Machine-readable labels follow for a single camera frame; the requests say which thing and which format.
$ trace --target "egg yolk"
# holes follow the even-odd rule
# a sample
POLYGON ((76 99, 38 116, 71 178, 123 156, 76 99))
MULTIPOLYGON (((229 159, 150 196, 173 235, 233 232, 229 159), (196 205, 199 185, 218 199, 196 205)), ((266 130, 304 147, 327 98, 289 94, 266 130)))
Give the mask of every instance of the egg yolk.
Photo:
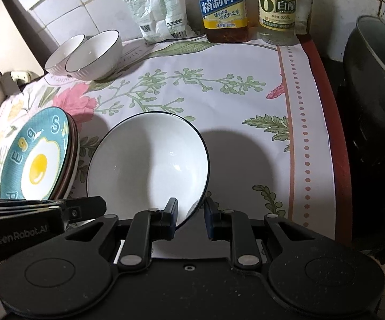
POLYGON ((47 169, 47 158, 44 154, 38 154, 31 163, 29 169, 29 181, 31 184, 38 184, 44 177, 47 169))

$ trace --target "floral tablecloth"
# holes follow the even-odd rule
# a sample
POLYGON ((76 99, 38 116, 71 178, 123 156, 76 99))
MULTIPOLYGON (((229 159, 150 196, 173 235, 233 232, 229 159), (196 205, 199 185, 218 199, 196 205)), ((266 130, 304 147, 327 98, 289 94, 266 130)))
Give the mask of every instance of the floral tablecloth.
MULTIPOLYGON (((103 136, 139 112, 184 117, 210 154, 208 195, 250 218, 274 213, 333 238, 335 192, 328 132, 308 58, 300 45, 261 40, 211 44, 205 37, 147 46, 128 42, 118 70, 103 81, 47 74, 0 109, 0 177, 17 131, 38 111, 57 106, 80 133, 71 196, 86 195, 91 157, 103 136)), ((219 257, 226 242, 207 239, 202 211, 154 256, 219 257)))

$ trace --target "stacked bowl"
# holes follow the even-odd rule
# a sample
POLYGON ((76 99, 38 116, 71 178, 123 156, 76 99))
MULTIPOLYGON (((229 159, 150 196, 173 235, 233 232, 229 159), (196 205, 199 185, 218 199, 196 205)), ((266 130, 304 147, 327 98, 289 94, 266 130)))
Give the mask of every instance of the stacked bowl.
POLYGON ((1 199, 67 198, 78 167, 80 143, 72 117, 43 109, 20 129, 4 161, 1 199))
POLYGON ((56 76, 92 81, 109 75, 117 65, 123 43, 117 30, 106 30, 90 39, 71 37, 54 51, 44 68, 56 76))

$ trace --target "white bag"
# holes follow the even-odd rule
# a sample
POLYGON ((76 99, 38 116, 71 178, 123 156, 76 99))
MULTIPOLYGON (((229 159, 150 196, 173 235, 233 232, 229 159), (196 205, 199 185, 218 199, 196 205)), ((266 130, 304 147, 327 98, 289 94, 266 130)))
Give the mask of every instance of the white bag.
POLYGON ((188 25, 185 0, 123 1, 149 43, 196 36, 188 25))

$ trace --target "bottle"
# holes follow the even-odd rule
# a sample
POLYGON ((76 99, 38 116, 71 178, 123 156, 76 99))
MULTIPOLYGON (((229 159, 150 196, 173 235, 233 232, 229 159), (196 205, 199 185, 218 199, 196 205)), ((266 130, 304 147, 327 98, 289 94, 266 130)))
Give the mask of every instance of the bottle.
POLYGON ((296 0, 258 0, 258 37, 277 46, 298 43, 295 36, 296 0))
POLYGON ((209 42, 249 40, 245 0, 199 0, 199 2, 209 42))

